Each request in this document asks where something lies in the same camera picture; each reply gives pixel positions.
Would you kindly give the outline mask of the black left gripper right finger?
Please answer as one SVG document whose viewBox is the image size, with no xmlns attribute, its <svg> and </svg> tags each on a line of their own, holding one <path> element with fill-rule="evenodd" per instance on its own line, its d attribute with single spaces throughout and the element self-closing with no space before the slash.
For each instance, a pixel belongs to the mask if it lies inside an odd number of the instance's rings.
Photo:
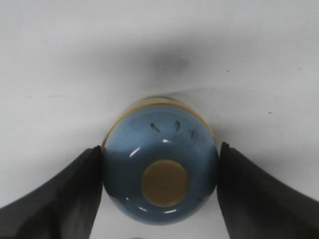
<svg viewBox="0 0 319 239">
<path fill-rule="evenodd" d="M 222 143 L 217 198 L 232 239 L 317 239 L 318 201 Z"/>
</svg>

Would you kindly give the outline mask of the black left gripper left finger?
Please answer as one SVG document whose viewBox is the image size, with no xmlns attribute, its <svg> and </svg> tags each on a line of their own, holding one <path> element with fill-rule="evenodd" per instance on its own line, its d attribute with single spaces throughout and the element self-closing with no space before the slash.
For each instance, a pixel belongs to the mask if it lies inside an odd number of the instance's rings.
<svg viewBox="0 0 319 239">
<path fill-rule="evenodd" d="M 100 147 L 0 210 L 2 239 L 88 239 L 102 195 Z"/>
</svg>

